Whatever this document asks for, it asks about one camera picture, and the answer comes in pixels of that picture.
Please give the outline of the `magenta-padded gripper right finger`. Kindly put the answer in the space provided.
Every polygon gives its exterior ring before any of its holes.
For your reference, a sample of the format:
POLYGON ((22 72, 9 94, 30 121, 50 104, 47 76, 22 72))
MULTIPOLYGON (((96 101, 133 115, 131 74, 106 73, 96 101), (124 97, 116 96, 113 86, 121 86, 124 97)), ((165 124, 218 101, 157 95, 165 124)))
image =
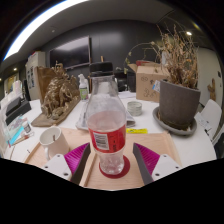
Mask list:
POLYGON ((145 185, 182 169, 168 154, 159 155, 138 143, 133 144, 133 154, 145 185))

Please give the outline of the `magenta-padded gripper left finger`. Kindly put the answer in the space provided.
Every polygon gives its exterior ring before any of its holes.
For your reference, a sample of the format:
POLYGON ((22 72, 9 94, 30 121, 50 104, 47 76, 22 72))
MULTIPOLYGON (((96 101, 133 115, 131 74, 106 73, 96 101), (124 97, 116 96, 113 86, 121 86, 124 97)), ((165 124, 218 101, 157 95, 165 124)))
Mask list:
POLYGON ((85 143, 65 155, 56 154, 42 169, 78 185, 90 153, 90 144, 85 143))

